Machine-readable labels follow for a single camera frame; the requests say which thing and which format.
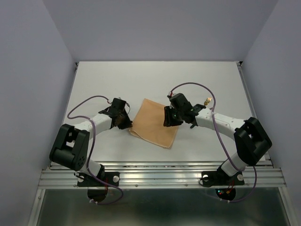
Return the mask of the peach cloth napkin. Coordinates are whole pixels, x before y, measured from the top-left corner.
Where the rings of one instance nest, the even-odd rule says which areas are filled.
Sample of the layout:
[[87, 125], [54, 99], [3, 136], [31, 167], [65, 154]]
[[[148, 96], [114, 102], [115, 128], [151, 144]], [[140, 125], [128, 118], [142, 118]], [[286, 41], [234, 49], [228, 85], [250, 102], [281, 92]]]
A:
[[179, 127], [163, 126], [164, 119], [164, 105], [145, 98], [129, 133], [149, 143], [170, 149]]

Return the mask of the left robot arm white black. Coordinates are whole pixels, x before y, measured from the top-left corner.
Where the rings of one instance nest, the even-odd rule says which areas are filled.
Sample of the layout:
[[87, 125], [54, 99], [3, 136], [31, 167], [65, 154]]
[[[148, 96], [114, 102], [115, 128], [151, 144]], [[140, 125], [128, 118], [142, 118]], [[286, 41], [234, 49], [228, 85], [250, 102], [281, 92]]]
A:
[[88, 175], [88, 180], [95, 186], [104, 182], [105, 172], [103, 165], [91, 159], [92, 151], [88, 152], [89, 141], [92, 140], [93, 149], [98, 134], [114, 127], [118, 129], [132, 127], [132, 121], [126, 111], [129, 104], [125, 100], [114, 98], [107, 103], [109, 106], [94, 117], [71, 116], [75, 111], [72, 109], [67, 118], [70, 120], [82, 118], [84, 121], [75, 125], [63, 124], [49, 154], [52, 162]]

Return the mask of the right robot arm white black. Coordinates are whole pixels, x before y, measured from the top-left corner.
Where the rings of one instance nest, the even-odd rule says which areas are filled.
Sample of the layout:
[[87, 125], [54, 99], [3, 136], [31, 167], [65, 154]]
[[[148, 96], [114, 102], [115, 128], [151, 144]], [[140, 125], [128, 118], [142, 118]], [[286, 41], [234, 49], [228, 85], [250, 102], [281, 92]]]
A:
[[167, 96], [170, 105], [164, 107], [163, 126], [173, 127], [184, 122], [193, 126], [212, 129], [220, 137], [223, 134], [236, 145], [236, 153], [230, 156], [216, 172], [217, 180], [226, 184], [246, 166], [255, 166], [272, 147], [272, 141], [257, 118], [247, 120], [231, 118], [215, 113], [213, 108], [204, 105], [192, 105], [184, 94]]

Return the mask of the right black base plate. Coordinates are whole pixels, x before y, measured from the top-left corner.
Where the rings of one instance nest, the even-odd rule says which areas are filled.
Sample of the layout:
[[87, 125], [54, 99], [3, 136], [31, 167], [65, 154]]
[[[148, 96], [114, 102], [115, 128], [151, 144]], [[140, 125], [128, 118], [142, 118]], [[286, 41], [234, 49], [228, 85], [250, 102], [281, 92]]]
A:
[[203, 171], [199, 179], [199, 184], [203, 187], [228, 186], [232, 185], [232, 183], [235, 186], [243, 186], [245, 184], [242, 172], [228, 176], [222, 171]]

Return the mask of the aluminium rail frame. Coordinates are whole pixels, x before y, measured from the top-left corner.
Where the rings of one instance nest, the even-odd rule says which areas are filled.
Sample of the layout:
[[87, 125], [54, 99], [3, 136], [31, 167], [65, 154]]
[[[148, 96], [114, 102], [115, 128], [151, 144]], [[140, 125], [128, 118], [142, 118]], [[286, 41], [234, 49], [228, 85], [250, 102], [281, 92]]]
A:
[[218, 200], [212, 188], [199, 184], [204, 170], [221, 163], [217, 152], [195, 160], [106, 161], [120, 172], [124, 197], [96, 207], [88, 203], [71, 171], [51, 163], [42, 171], [29, 225], [31, 226], [296, 226], [298, 220], [283, 172], [266, 154], [243, 173], [239, 201]]

